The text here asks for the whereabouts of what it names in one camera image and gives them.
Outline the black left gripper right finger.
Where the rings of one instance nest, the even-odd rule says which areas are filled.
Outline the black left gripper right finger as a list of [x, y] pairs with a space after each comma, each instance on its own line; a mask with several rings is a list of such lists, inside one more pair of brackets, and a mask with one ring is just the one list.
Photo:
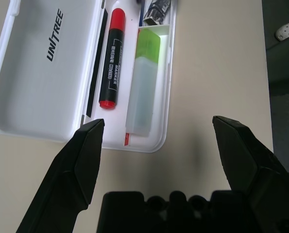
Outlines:
[[221, 164], [233, 191], [240, 191], [264, 233], [289, 233], [289, 173], [249, 127], [212, 118]]

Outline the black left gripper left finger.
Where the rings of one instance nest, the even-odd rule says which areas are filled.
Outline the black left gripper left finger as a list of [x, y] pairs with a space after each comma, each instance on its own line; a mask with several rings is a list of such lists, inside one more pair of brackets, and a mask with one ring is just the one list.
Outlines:
[[104, 120], [82, 125], [55, 156], [17, 232], [71, 233], [92, 201], [101, 162]]

